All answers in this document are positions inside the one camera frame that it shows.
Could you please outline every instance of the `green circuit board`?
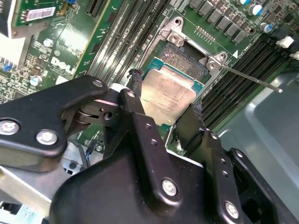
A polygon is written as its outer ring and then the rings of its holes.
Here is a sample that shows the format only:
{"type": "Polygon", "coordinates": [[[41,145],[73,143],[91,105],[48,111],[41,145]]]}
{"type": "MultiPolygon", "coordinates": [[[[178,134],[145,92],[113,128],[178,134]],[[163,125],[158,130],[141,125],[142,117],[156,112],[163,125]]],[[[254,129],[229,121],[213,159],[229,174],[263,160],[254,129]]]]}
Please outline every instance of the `green circuit board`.
{"type": "MultiPolygon", "coordinates": [[[[128,81],[127,71],[140,64],[146,48],[160,31],[160,25],[167,24],[177,16],[184,22],[182,33],[211,55],[225,51],[228,54],[227,66],[235,64],[254,45],[263,33],[260,29],[263,22],[270,23],[273,30],[285,24],[294,35],[298,35],[299,7],[295,0],[252,0],[252,3],[263,5],[260,16],[249,15],[249,6],[237,5],[235,0],[211,0],[211,9],[207,13],[202,10],[207,1],[199,0],[196,8],[192,2],[194,1],[78,0],[71,5],[62,0],[18,1],[16,25],[26,24],[21,17],[23,11],[49,7],[56,9],[49,26],[32,37],[24,66],[1,71],[0,103],[85,74],[96,76],[106,83],[125,84],[128,81]],[[215,10],[221,15],[217,22],[211,22],[212,12],[215,10]],[[222,30],[218,27],[222,18],[227,18],[231,24],[236,25],[237,31],[234,34],[228,32],[228,28],[222,30]],[[241,40],[236,40],[238,33],[244,34],[241,40]],[[30,81],[36,76],[42,79],[34,86],[30,81]]],[[[159,57],[166,45],[167,42],[160,41],[142,68],[146,69],[154,57],[159,57]]],[[[6,64],[2,57],[0,68],[4,68],[6,64]]],[[[209,77],[203,76],[198,81],[205,83],[209,77]]],[[[163,138],[166,131],[164,129],[161,133],[163,138]]],[[[98,126],[92,126],[78,135],[78,141],[88,146],[95,136],[98,137],[99,132],[98,126]]]]}

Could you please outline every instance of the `chip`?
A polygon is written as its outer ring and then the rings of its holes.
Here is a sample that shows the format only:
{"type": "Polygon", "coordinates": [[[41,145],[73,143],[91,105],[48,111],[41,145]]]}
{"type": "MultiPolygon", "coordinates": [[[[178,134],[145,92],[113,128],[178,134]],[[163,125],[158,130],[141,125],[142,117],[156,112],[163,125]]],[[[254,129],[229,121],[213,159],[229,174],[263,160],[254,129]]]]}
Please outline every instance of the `chip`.
{"type": "Polygon", "coordinates": [[[244,22],[244,23],[241,25],[241,29],[242,29],[242,30],[245,30],[247,27],[248,27],[248,23],[247,23],[247,22],[244,22]]]}
{"type": "Polygon", "coordinates": [[[225,15],[226,16],[229,16],[231,13],[233,12],[233,9],[232,8],[228,8],[226,11],[225,11],[225,15]]]}
{"type": "Polygon", "coordinates": [[[234,22],[234,23],[237,23],[240,19],[241,19],[241,16],[239,16],[239,15],[237,14],[237,15],[235,15],[235,17],[234,17],[233,22],[234,22]]]}
{"type": "Polygon", "coordinates": [[[277,14],[280,12],[281,9],[282,9],[281,6],[277,6],[276,9],[274,9],[274,12],[277,14]]]}
{"type": "Polygon", "coordinates": [[[291,15],[291,14],[287,14],[285,17],[284,17],[284,21],[286,22],[286,23],[289,23],[289,22],[291,22],[292,20],[293,20],[293,16],[291,15]]]}
{"type": "Polygon", "coordinates": [[[273,23],[276,20],[276,14],[275,13],[270,13],[267,18],[266,21],[268,23],[273,23]]]}
{"type": "Polygon", "coordinates": [[[216,5],[217,9],[221,9],[221,7],[224,5],[224,1],[220,1],[218,2],[218,4],[216,5]]]}

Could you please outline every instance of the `pcie slot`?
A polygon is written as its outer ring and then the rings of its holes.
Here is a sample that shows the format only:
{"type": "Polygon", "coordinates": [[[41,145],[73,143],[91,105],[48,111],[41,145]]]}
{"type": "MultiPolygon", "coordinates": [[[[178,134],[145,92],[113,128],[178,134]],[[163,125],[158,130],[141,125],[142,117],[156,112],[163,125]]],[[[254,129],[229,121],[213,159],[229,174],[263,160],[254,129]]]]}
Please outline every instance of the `pcie slot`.
{"type": "Polygon", "coordinates": [[[104,0],[90,0],[86,8],[86,13],[91,17],[96,17],[103,6],[104,0]]]}
{"type": "Polygon", "coordinates": [[[128,10],[129,10],[129,2],[128,0],[124,0],[120,10],[114,19],[111,28],[109,29],[108,34],[106,35],[106,38],[104,39],[103,43],[101,44],[100,49],[98,50],[98,53],[93,60],[92,65],[90,66],[90,69],[88,70],[88,74],[95,74],[97,73],[98,68],[102,65],[102,62],[105,60],[105,55],[107,51],[109,50],[108,46],[111,46],[112,42],[116,39],[117,34],[119,33],[119,30],[121,29],[123,23],[122,20],[126,18],[128,10]]]}
{"type": "Polygon", "coordinates": [[[150,25],[148,25],[149,28],[146,30],[146,32],[143,32],[142,35],[140,36],[140,38],[138,38],[138,40],[136,41],[134,50],[131,51],[130,54],[127,56],[127,59],[123,63],[122,69],[117,73],[113,82],[120,82],[122,80],[122,78],[125,75],[125,72],[130,68],[130,66],[133,63],[133,60],[136,58],[136,56],[138,54],[138,49],[141,48],[143,43],[146,41],[148,35],[151,33],[152,29],[155,27],[155,20],[157,19],[158,16],[160,16],[163,13],[165,5],[169,4],[169,2],[170,2],[170,0],[159,2],[159,5],[156,7],[154,13],[152,14],[152,17],[151,17],[152,23],[150,25]]]}

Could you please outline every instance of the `blue capacitor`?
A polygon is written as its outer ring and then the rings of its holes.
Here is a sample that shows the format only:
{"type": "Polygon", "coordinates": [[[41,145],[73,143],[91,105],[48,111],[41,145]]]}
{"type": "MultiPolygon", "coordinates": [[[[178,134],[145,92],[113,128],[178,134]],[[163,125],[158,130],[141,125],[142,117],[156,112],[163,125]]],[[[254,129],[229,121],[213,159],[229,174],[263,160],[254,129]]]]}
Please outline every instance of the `blue capacitor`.
{"type": "Polygon", "coordinates": [[[4,66],[3,71],[10,71],[12,69],[12,65],[11,64],[7,64],[4,66]]]}
{"type": "Polygon", "coordinates": [[[252,4],[248,8],[248,13],[250,15],[260,15],[262,12],[263,12],[263,6],[262,5],[252,4]]]}

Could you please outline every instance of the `bolt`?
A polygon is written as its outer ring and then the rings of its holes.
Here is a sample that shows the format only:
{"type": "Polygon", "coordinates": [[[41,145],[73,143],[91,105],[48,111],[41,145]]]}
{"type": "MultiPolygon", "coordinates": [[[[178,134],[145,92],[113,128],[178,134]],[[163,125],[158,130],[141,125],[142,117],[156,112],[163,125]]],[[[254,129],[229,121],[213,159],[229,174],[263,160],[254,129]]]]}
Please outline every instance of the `bolt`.
{"type": "Polygon", "coordinates": [[[100,152],[100,151],[103,150],[103,147],[102,147],[102,146],[97,146],[97,147],[95,148],[95,150],[96,150],[97,152],[100,152]]]}
{"type": "Polygon", "coordinates": [[[213,139],[218,139],[217,135],[214,133],[211,133],[211,136],[213,137],[213,139]]]}
{"type": "Polygon", "coordinates": [[[169,39],[170,39],[170,41],[172,43],[177,43],[178,42],[178,35],[177,34],[173,34],[173,35],[170,36],[169,39]]]}
{"type": "Polygon", "coordinates": [[[237,219],[239,217],[237,208],[231,202],[225,202],[225,208],[232,218],[237,219]]]}
{"type": "Polygon", "coordinates": [[[175,196],[177,194],[177,187],[171,180],[164,179],[162,181],[162,188],[169,196],[175,196]]]}
{"type": "Polygon", "coordinates": [[[103,87],[103,83],[100,80],[94,80],[93,84],[97,87],[103,87]]]}
{"type": "Polygon", "coordinates": [[[214,70],[215,69],[215,64],[214,63],[210,63],[209,64],[209,69],[210,70],[214,70]]]}
{"type": "Polygon", "coordinates": [[[132,91],[128,91],[127,94],[128,94],[130,97],[135,97],[135,94],[134,94],[132,91]]]}
{"type": "Polygon", "coordinates": [[[37,133],[36,140],[41,143],[42,145],[54,145],[58,137],[52,130],[43,130],[37,133]]]}
{"type": "Polygon", "coordinates": [[[16,134],[20,129],[20,126],[12,120],[0,121],[0,134],[12,135],[16,134]]]}
{"type": "Polygon", "coordinates": [[[240,158],[243,158],[243,155],[242,155],[239,151],[237,151],[237,155],[238,155],[240,158]]]}
{"type": "Polygon", "coordinates": [[[226,58],[225,54],[221,54],[221,55],[220,55],[220,59],[221,59],[221,60],[223,60],[223,59],[225,59],[225,58],[226,58]]]}

